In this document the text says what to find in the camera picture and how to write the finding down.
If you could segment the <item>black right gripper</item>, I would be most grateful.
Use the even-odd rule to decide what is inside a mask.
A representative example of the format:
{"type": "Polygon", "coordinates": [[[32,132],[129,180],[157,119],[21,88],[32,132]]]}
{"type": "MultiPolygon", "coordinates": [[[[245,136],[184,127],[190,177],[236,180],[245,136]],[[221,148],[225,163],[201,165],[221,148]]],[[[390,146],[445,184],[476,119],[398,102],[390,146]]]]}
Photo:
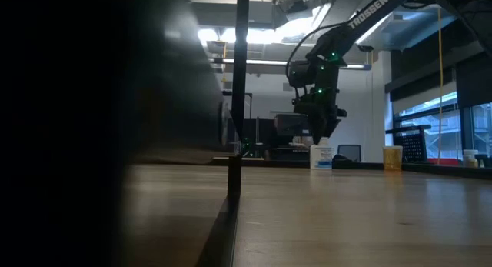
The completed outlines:
{"type": "Polygon", "coordinates": [[[338,117],[345,118],[347,111],[338,108],[329,98],[317,95],[302,95],[294,99],[294,113],[314,116],[315,118],[332,119],[325,125],[323,120],[311,120],[309,126],[313,143],[318,145],[321,138],[330,138],[337,125],[341,122],[338,117]]]}

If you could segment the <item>white bottle blue label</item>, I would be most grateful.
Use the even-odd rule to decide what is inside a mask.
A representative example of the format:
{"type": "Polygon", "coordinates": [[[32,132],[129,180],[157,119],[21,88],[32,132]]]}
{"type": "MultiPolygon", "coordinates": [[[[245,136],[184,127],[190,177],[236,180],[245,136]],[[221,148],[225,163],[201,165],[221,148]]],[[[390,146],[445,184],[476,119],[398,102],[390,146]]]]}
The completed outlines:
{"type": "Polygon", "coordinates": [[[311,169],[332,169],[334,150],[329,146],[329,139],[322,137],[319,143],[310,147],[311,169]]]}

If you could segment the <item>black background workstation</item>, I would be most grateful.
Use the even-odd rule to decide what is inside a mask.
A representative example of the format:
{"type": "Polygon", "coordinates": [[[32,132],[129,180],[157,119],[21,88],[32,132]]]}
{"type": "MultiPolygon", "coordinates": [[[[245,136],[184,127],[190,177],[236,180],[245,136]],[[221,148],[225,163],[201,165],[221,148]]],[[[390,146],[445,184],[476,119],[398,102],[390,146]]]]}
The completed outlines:
{"type": "Polygon", "coordinates": [[[311,140],[305,115],[277,114],[272,119],[245,119],[242,152],[245,158],[270,161],[305,162],[309,159],[311,140]]]}

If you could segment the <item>linear light tube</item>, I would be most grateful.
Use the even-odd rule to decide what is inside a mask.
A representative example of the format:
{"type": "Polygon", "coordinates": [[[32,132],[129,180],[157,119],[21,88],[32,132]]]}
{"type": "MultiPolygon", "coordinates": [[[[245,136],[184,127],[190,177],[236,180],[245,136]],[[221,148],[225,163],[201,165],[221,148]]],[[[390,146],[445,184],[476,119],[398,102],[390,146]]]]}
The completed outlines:
{"type": "MultiPolygon", "coordinates": [[[[211,64],[220,65],[233,65],[234,59],[232,58],[209,58],[208,61],[211,64]]],[[[286,61],[274,61],[274,60],[257,60],[257,59],[247,59],[247,65],[268,65],[268,66],[286,66],[286,61]]]]}

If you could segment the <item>black perforated cart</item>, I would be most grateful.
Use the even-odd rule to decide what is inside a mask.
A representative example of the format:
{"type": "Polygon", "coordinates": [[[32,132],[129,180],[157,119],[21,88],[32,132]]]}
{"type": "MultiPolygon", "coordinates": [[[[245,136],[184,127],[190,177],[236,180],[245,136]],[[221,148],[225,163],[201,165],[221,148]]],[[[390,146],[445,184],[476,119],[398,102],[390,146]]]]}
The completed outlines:
{"type": "Polygon", "coordinates": [[[426,163],[427,147],[425,131],[430,128],[431,125],[412,125],[388,129],[385,133],[392,135],[394,145],[403,147],[403,162],[426,163]]]}

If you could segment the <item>bright ceiling light panel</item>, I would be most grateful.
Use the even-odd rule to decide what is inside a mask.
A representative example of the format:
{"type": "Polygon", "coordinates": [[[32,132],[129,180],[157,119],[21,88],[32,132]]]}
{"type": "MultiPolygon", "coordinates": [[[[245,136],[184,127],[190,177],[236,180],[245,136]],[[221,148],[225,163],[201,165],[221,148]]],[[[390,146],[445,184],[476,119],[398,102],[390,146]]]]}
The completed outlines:
{"type": "MultiPolygon", "coordinates": [[[[277,15],[277,19],[248,21],[248,44],[272,44],[292,42],[318,28],[324,16],[314,15],[277,15]]],[[[202,14],[198,16],[198,38],[201,42],[236,42],[236,14],[202,14]]]]}

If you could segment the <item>red flat object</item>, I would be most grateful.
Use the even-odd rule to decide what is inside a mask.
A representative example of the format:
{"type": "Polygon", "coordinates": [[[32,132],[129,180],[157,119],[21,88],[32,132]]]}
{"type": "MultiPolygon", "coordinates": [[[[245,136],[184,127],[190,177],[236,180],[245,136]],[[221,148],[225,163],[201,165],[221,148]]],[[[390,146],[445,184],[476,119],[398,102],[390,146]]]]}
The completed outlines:
{"type": "Polygon", "coordinates": [[[448,165],[448,166],[459,166],[460,161],[458,159],[438,159],[438,158],[429,158],[427,160],[431,164],[435,165],[448,165]]]}

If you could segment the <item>large window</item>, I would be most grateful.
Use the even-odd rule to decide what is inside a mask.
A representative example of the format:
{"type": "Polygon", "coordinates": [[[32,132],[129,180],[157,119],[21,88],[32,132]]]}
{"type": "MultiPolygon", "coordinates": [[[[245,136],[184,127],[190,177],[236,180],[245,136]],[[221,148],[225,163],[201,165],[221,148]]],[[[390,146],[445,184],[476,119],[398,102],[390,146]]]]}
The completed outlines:
{"type": "Polygon", "coordinates": [[[492,156],[492,102],[461,109],[452,92],[394,115],[396,128],[412,125],[431,125],[425,131],[427,159],[462,161],[464,149],[492,156]]]}

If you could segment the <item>white background bottle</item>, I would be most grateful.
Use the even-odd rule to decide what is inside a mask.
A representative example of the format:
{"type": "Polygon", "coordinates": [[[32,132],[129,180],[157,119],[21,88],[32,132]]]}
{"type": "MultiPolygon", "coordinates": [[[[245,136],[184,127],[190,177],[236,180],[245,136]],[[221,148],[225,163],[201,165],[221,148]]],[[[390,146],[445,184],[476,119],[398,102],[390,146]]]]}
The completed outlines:
{"type": "Polygon", "coordinates": [[[464,149],[463,150],[463,164],[468,168],[477,168],[479,166],[476,155],[478,151],[476,149],[464,149]]]}

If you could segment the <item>black window blind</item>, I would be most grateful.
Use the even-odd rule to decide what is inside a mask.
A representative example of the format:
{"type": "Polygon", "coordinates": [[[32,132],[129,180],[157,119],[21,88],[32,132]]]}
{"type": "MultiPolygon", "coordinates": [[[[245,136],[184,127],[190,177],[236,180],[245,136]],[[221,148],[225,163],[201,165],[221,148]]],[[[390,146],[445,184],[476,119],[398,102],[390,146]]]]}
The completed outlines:
{"type": "Polygon", "coordinates": [[[461,108],[492,102],[492,63],[457,68],[457,101],[461,108]]]}

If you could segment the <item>black aluminium table frame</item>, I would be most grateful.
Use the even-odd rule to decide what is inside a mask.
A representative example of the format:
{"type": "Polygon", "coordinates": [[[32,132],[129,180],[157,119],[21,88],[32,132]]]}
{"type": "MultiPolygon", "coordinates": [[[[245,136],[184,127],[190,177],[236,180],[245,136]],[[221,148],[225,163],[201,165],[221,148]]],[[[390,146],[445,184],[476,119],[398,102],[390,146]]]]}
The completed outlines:
{"type": "MultiPolygon", "coordinates": [[[[306,161],[268,161],[260,159],[242,159],[244,167],[268,167],[268,168],[301,168],[308,169],[306,161]]],[[[335,162],[334,169],[357,170],[383,170],[383,163],[372,162],[335,162]]],[[[402,170],[406,172],[419,172],[432,175],[445,175],[468,179],[484,179],[492,181],[492,169],[468,168],[463,166],[430,165],[417,163],[404,163],[402,170]]]]}

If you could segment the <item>rectangular silver ceiling duct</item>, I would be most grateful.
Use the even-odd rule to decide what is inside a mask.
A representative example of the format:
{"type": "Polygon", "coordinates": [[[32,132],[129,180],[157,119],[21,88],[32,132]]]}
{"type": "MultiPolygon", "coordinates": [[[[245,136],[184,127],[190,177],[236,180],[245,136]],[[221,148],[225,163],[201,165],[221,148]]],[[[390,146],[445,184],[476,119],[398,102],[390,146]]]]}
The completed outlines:
{"type": "MultiPolygon", "coordinates": [[[[353,18],[370,0],[272,0],[272,19],[277,15],[323,15],[319,27],[344,22],[353,18]]],[[[438,5],[416,9],[412,3],[399,7],[370,27],[352,47],[372,46],[376,51],[403,50],[416,45],[437,31],[438,5]]],[[[296,45],[304,36],[285,45],[296,45]]]]}

